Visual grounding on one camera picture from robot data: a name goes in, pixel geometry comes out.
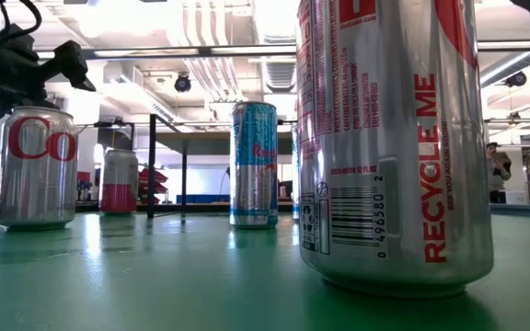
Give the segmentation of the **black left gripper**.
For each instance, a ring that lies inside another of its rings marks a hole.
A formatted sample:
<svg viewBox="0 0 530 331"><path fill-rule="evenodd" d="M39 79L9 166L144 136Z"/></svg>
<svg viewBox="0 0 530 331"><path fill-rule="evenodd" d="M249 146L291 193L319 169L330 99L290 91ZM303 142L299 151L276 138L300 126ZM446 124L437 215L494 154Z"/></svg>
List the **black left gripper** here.
<svg viewBox="0 0 530 331"><path fill-rule="evenodd" d="M32 50L34 39L30 35L12 40L0 40L0 86L5 88L42 88L44 83L58 74L67 78L73 88L95 91L87 78L88 67L82 57L81 46L69 40L53 50L54 56L40 65ZM32 95L13 92L0 87L0 119L11 114L18 106L38 106L47 97L44 89Z"/></svg>

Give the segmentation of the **silver Diet Coke can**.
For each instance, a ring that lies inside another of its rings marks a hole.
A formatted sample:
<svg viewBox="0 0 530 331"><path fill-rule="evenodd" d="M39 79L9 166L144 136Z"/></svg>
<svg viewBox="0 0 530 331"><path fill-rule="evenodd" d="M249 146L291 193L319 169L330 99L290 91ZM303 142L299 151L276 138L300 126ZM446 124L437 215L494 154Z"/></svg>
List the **silver Diet Coke can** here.
<svg viewBox="0 0 530 331"><path fill-rule="evenodd" d="M54 108L17 107L2 129L0 226L64 228L75 217L78 129Z"/></svg>
<svg viewBox="0 0 530 331"><path fill-rule="evenodd" d="M300 0L297 24L304 262L401 298L486 276L474 0Z"/></svg>

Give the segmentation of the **pink and white soda can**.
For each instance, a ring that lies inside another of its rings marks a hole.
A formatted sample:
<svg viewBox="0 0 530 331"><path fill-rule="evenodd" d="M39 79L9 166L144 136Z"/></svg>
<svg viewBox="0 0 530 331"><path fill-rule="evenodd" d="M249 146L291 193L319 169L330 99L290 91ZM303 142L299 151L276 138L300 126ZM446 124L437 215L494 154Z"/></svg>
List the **pink and white soda can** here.
<svg viewBox="0 0 530 331"><path fill-rule="evenodd" d="M110 149L101 171L99 210L127 214L137 210L138 159L133 151Z"/></svg>

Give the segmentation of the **blue Red Bull can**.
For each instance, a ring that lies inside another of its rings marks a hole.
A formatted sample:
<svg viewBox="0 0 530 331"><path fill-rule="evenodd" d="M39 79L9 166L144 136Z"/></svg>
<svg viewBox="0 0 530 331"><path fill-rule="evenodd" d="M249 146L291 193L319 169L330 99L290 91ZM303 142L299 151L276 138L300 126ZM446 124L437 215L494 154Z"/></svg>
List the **blue Red Bull can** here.
<svg viewBox="0 0 530 331"><path fill-rule="evenodd" d="M230 224L267 229L278 222L276 108L264 102L234 105L230 130Z"/></svg>

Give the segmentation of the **tall white Celsius can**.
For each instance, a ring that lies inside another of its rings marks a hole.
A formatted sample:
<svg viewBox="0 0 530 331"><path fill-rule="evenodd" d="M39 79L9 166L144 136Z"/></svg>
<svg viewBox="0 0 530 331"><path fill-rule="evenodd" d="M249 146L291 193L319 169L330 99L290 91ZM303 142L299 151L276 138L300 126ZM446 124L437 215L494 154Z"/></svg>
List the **tall white Celsius can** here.
<svg viewBox="0 0 530 331"><path fill-rule="evenodd" d="M299 142L298 127L294 124L291 128L292 133L292 202L293 202L293 220L298 222L300 219L300 174L299 174Z"/></svg>

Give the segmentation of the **rack of red bins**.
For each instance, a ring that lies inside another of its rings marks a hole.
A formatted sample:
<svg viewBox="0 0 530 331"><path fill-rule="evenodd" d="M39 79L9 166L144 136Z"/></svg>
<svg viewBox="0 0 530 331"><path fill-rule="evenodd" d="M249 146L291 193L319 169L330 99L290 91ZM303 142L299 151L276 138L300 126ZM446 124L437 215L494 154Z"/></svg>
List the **rack of red bins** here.
<svg viewBox="0 0 530 331"><path fill-rule="evenodd" d="M147 205L153 199L155 205L161 204L168 197L166 187L167 177L155 170L151 173L145 167L138 174L138 200L142 205Z"/></svg>

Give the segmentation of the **black overhead light bar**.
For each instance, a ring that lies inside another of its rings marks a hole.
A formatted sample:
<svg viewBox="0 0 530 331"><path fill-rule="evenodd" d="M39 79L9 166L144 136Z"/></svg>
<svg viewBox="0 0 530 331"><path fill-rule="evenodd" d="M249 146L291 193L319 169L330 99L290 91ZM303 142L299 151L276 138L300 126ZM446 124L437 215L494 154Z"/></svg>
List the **black overhead light bar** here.
<svg viewBox="0 0 530 331"><path fill-rule="evenodd" d="M141 59L184 59L211 57L290 57L297 46L285 44L249 44L225 46L179 46L134 48L84 48L82 56L88 61L127 61ZM482 40L481 52L530 51L530 40Z"/></svg>

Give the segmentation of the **row of blue bins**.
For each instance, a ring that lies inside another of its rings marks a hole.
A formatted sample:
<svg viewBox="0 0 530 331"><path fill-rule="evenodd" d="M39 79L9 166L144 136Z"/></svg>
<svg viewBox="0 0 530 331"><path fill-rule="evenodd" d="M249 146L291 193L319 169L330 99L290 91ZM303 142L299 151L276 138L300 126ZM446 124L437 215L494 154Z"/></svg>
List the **row of blue bins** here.
<svg viewBox="0 0 530 331"><path fill-rule="evenodd" d="M186 197L177 195L177 204L186 202L187 204L213 204L213 203L228 203L230 201L229 194L188 194Z"/></svg>

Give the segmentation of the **person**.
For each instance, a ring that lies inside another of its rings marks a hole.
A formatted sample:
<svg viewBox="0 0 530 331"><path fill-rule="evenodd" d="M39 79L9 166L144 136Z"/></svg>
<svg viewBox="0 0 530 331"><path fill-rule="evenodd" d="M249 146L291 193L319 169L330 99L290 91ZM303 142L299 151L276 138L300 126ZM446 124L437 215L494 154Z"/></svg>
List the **person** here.
<svg viewBox="0 0 530 331"><path fill-rule="evenodd" d="M504 183L512 176L512 161L506 152L497 151L498 146L497 143L486 144L490 202L492 204L505 204Z"/></svg>

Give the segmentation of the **white computer tower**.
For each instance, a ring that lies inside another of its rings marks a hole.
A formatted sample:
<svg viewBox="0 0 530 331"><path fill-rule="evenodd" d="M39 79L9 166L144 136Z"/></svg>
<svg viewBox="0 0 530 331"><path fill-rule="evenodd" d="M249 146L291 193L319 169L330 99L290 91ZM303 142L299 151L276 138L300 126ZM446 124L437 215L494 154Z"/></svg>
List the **white computer tower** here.
<svg viewBox="0 0 530 331"><path fill-rule="evenodd" d="M507 204L527 205L529 203L528 195L523 190L506 190L505 199Z"/></svg>

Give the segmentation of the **wooden shelf with black frame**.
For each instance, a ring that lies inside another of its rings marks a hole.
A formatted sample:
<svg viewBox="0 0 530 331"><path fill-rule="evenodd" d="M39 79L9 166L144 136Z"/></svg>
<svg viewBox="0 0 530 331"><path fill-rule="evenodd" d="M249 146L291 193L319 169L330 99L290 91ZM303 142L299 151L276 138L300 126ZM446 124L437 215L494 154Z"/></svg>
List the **wooden shelf with black frame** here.
<svg viewBox="0 0 530 331"><path fill-rule="evenodd" d="M175 151L181 154L181 195L188 195L189 155L225 155L231 152L230 133L226 131L180 132L174 123L168 122L160 115L149 115L149 154L147 164L151 173L156 170L156 143L173 143ZM224 213L228 203L182 204L159 206L153 199L138 211L145 211L148 219L173 213Z"/></svg>

